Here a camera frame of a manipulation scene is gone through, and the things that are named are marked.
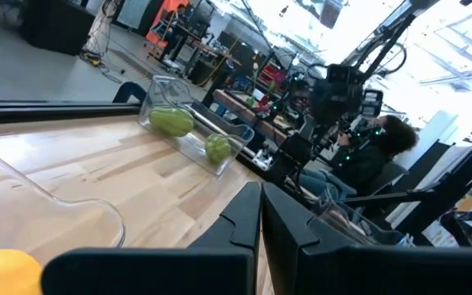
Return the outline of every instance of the green mango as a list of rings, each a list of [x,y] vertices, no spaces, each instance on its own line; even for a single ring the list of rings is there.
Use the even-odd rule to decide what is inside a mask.
[[[193,115],[175,107],[155,107],[148,114],[148,119],[161,132],[174,137],[183,137],[194,128]]]
[[[231,155],[229,140],[223,136],[212,134],[206,139],[205,152],[211,162],[220,164]]]

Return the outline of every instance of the gray floor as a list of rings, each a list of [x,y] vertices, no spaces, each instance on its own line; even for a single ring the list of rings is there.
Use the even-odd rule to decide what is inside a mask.
[[[111,70],[109,74],[121,82],[134,81],[144,88],[150,80],[141,69],[153,75],[168,75],[159,63],[146,58],[148,49],[143,44],[143,37],[112,26],[109,47],[138,64],[132,67],[118,55],[107,54],[104,62]],[[180,53],[183,55],[188,55],[186,49]],[[3,22],[0,11],[0,100],[110,102],[119,87],[120,84],[78,57],[30,46],[15,26]],[[194,97],[203,97],[203,88],[191,84],[189,87]]]

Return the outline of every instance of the clear plastic container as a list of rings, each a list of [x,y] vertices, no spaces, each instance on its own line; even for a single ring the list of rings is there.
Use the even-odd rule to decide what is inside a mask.
[[[365,218],[360,211],[353,210],[342,202],[336,203],[329,197],[320,197],[325,199],[320,201],[318,216],[358,243],[412,247],[409,237],[398,231],[383,230]]]
[[[173,137],[151,124],[149,115],[155,108],[175,108],[188,111],[194,117],[194,127],[183,137]],[[221,175],[231,161],[254,137],[247,125],[231,125],[190,94],[188,86],[179,79],[164,76],[152,77],[147,97],[138,116],[138,123],[146,129],[160,133],[165,141],[189,159],[214,175]],[[207,138],[211,135],[225,138],[230,154],[222,161],[212,161],[206,153]]]
[[[120,247],[124,239],[123,219],[108,202],[56,199],[0,160],[0,249],[45,265],[77,247]]]

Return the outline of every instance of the yellow object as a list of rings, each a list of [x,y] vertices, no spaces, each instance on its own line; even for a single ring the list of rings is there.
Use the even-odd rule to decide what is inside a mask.
[[[0,250],[0,295],[39,295],[43,267],[19,250]]]
[[[99,60],[89,60],[89,61],[90,61],[90,64],[92,64],[93,66],[99,66],[99,64],[102,63]]]

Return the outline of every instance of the table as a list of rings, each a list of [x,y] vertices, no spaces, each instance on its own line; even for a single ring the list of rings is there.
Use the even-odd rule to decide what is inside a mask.
[[[216,178],[143,129],[136,116],[0,125],[0,159],[61,200],[97,197],[114,205],[124,219],[125,247],[186,247],[247,181],[260,180],[236,161]],[[18,185],[0,173],[0,196],[19,197]],[[23,207],[23,216],[33,215],[34,209],[33,204]],[[31,239],[23,249],[42,264],[54,254],[43,246],[70,245],[67,238],[92,235],[96,229],[43,225],[55,234]],[[258,288],[271,294],[261,249]]]
[[[245,124],[254,126],[256,132],[263,134],[268,139],[280,145],[288,135],[282,132],[280,127],[274,126],[270,122],[257,119],[256,113],[245,104],[245,100],[248,97],[247,94],[236,95],[236,97],[238,96],[239,99],[235,99],[223,90],[216,90],[213,94],[214,101],[221,105],[222,109],[226,108],[230,110],[240,120],[245,122]]]

